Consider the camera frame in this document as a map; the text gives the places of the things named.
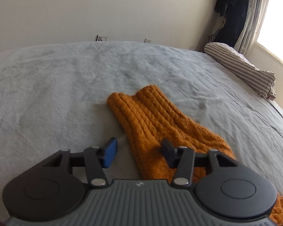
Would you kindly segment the grey patterned curtain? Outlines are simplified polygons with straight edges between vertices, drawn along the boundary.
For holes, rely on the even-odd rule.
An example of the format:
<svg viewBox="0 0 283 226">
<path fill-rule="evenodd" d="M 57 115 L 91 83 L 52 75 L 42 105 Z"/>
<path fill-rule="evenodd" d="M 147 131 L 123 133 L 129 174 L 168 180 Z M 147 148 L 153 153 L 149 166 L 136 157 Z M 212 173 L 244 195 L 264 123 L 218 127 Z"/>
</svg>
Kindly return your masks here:
<svg viewBox="0 0 283 226">
<path fill-rule="evenodd" d="M 246 55 L 255 41 L 256 33 L 259 30 L 263 18 L 267 0 L 249 0 L 244 28 L 240 33 L 234 49 L 240 54 Z"/>
</svg>

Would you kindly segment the white wall socket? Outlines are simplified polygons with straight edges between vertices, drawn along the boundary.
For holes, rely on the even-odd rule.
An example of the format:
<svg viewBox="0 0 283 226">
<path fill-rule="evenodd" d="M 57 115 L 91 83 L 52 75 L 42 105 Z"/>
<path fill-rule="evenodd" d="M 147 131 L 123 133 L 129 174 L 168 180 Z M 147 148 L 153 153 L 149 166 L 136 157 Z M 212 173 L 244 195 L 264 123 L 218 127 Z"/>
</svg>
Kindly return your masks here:
<svg viewBox="0 0 283 226">
<path fill-rule="evenodd" d="M 108 39 L 107 35 L 97 35 L 95 40 L 97 42 L 101 42 L 101 41 L 107 41 L 107 39 Z"/>
<path fill-rule="evenodd" d="M 144 43 L 151 43 L 152 42 L 152 40 L 151 39 L 148 39 L 148 38 L 146 38 L 145 40 L 144 40 Z"/>
</svg>

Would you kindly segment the orange cable knit cardigan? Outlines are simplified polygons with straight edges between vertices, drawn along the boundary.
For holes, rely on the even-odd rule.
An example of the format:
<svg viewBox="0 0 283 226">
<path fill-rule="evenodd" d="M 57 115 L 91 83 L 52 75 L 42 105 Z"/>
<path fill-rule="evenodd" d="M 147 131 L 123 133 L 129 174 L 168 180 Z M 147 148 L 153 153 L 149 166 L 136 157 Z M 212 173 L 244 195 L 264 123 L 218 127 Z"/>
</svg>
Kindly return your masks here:
<svg viewBox="0 0 283 226">
<path fill-rule="evenodd" d="M 175 171 L 162 157 L 159 147 L 164 138 L 173 145 L 185 145 L 206 153 L 215 148 L 234 158 L 226 141 L 184 115 L 155 85 L 135 95 L 112 93 L 107 105 L 123 127 L 142 178 L 171 181 Z"/>
</svg>

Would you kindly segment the black hanging coat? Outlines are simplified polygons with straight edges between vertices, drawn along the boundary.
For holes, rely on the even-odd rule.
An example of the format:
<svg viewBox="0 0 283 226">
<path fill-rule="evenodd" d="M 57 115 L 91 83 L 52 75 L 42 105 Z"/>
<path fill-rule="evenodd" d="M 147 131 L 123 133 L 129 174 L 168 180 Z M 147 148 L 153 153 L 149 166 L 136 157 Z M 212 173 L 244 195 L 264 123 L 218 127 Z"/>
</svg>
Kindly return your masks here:
<svg viewBox="0 0 283 226">
<path fill-rule="evenodd" d="M 216 35 L 213 42 L 220 42 L 234 47 L 244 28 L 247 17 L 249 0 L 217 0 L 215 12 L 224 16 L 223 27 Z"/>
</svg>

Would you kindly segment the striped grey pillow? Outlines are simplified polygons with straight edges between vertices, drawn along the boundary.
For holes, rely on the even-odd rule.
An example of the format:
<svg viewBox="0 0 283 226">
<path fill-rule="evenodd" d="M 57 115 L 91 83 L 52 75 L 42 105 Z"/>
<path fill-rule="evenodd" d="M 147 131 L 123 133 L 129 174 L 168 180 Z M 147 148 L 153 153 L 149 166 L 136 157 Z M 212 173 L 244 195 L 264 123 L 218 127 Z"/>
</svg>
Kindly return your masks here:
<svg viewBox="0 0 283 226">
<path fill-rule="evenodd" d="M 257 68 L 242 54 L 225 43 L 209 42 L 205 45 L 204 51 L 247 83 L 264 99 L 274 100 L 276 98 L 274 90 L 276 76 L 273 72 Z"/>
</svg>

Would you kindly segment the grey bed sheet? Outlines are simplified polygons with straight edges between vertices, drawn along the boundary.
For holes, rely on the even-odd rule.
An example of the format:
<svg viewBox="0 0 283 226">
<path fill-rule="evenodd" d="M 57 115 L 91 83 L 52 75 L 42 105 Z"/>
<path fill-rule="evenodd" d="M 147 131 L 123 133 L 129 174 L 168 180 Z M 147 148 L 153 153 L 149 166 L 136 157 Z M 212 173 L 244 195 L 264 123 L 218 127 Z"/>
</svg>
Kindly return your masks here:
<svg viewBox="0 0 283 226">
<path fill-rule="evenodd" d="M 138 42 L 40 45 L 0 53 L 0 220 L 8 218 L 4 186 L 64 148 L 81 152 L 116 137 L 118 155 L 106 175 L 137 179 L 107 98 L 148 85 L 283 193 L 283 110 L 211 56 Z"/>
</svg>

